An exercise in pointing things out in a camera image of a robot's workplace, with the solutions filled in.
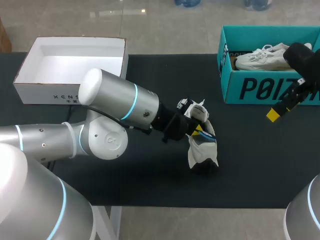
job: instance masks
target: gray floor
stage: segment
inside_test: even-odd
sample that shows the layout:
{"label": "gray floor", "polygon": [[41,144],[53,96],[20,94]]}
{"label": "gray floor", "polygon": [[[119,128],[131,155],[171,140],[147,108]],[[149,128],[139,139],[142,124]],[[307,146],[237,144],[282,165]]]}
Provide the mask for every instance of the gray floor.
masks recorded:
{"label": "gray floor", "polygon": [[285,240],[284,209],[123,207],[119,240]]}
{"label": "gray floor", "polygon": [[130,54],[216,53],[222,25],[319,25],[319,0],[273,0],[264,12],[244,0],[0,0],[0,17],[14,51],[37,36],[128,38]]}
{"label": "gray floor", "polygon": [[[0,0],[13,50],[37,36],[125,37],[130,54],[216,53],[222,25],[320,25],[319,0],[273,0],[264,12],[243,0]],[[121,240],[284,240],[283,209],[124,207]]]}

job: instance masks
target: black table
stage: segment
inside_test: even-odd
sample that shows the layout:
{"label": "black table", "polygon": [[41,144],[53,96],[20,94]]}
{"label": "black table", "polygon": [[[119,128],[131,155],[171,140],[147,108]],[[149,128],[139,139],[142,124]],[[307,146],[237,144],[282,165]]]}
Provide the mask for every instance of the black table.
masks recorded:
{"label": "black table", "polygon": [[[12,82],[25,53],[0,54],[0,126],[56,123],[68,106],[23,105]],[[285,208],[320,172],[320,108],[299,106],[276,123],[270,106],[223,102],[215,54],[131,55],[127,79],[158,94],[168,107],[190,96],[205,107],[215,129],[220,168],[196,175],[188,166],[187,138],[164,144],[160,132],[129,130],[117,160],[76,157],[53,172],[92,205],[195,208]],[[85,119],[77,109],[71,122]]]}

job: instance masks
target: white sneaker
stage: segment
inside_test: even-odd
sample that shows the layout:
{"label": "white sneaker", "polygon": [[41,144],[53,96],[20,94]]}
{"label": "white sneaker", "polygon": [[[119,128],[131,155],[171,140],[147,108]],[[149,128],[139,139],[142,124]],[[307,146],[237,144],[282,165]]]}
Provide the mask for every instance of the white sneaker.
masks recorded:
{"label": "white sneaker", "polygon": [[217,160],[217,140],[214,128],[209,120],[203,125],[205,126],[203,129],[204,132],[189,136],[189,167],[198,173],[211,172],[212,169],[219,166]]}
{"label": "white sneaker", "polygon": [[194,103],[188,109],[186,115],[202,122],[197,133],[188,136],[190,148],[188,150],[189,167],[197,174],[206,174],[216,169],[217,161],[217,139],[214,128],[208,120],[209,113],[205,107]]}
{"label": "white sneaker", "polygon": [[284,59],[284,52],[289,46],[280,43],[275,46],[265,45],[262,49],[257,49],[252,53],[238,56],[234,60],[237,70],[246,71],[288,71],[291,70],[289,64]]}

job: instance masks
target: small yellow object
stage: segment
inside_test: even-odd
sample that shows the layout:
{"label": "small yellow object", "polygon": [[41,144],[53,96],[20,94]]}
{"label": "small yellow object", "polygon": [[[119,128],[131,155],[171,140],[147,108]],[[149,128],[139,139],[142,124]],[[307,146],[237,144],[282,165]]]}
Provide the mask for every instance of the small yellow object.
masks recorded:
{"label": "small yellow object", "polygon": [[280,117],[280,115],[273,108],[271,108],[266,117],[274,123]]}
{"label": "small yellow object", "polygon": [[[202,127],[200,125],[198,125],[196,127],[197,130],[203,132],[204,130],[202,129]],[[194,135],[199,135],[199,133],[197,131],[193,131],[192,135],[191,136],[194,136]]]}

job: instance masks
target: open cardboard box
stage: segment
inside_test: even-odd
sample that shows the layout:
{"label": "open cardboard box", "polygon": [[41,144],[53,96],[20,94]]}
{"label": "open cardboard box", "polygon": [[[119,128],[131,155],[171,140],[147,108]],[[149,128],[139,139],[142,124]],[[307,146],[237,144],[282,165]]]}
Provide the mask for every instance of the open cardboard box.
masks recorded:
{"label": "open cardboard box", "polygon": [[[312,51],[320,48],[319,26],[223,26],[217,64],[222,95],[227,104],[268,104],[281,100],[292,82],[301,76],[292,71],[235,70],[233,59],[252,53],[264,45],[295,42],[312,44]],[[320,94],[310,94],[302,105],[320,105]]]}
{"label": "open cardboard box", "polygon": [[38,37],[13,82],[24,104],[79,104],[78,91],[92,68],[126,78],[125,38]]}

